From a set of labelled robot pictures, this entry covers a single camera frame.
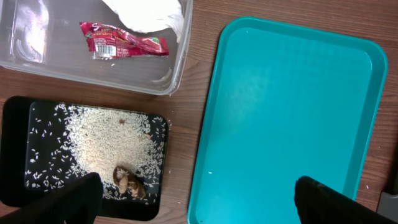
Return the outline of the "white napkin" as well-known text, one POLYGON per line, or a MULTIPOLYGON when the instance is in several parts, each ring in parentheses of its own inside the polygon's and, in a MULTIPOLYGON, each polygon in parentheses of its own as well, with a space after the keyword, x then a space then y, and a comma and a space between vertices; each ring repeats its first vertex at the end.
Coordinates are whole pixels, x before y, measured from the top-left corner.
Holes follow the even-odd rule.
POLYGON ((103 0, 130 30, 150 33, 171 28, 180 42, 184 17, 179 0, 103 0))

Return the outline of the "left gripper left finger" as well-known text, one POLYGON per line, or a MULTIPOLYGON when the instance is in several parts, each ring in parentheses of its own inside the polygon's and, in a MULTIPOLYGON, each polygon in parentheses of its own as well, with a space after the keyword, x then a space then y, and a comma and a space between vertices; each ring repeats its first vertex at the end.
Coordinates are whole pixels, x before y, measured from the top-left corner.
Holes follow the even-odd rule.
POLYGON ((1 217, 1 223, 93 223, 101 208, 103 184, 92 172, 71 185, 1 217))

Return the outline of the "red snack wrapper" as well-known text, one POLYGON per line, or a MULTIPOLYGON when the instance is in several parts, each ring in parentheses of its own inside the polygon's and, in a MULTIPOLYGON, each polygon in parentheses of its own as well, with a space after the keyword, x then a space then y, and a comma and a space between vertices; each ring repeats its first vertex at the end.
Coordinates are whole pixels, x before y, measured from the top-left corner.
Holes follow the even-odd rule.
POLYGON ((98 22, 80 22, 80 29, 95 60, 169 56, 164 38, 138 37, 124 29, 98 22))

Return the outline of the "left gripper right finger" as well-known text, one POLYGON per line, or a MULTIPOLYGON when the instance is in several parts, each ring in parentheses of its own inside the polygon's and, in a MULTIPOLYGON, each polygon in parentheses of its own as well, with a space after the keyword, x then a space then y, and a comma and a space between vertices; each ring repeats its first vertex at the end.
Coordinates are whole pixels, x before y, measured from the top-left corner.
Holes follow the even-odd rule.
POLYGON ((301 224, 396 224, 309 176, 295 183, 301 224))

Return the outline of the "brown food scrap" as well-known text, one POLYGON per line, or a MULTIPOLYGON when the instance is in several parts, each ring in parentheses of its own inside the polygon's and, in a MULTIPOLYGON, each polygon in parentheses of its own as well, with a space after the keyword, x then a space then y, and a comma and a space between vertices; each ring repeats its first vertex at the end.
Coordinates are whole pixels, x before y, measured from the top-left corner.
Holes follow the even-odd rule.
POLYGON ((146 196, 143 183, 123 166, 116 166, 114 168, 113 180, 119 187, 119 193, 121 194, 130 190, 133 198, 143 199, 146 196))

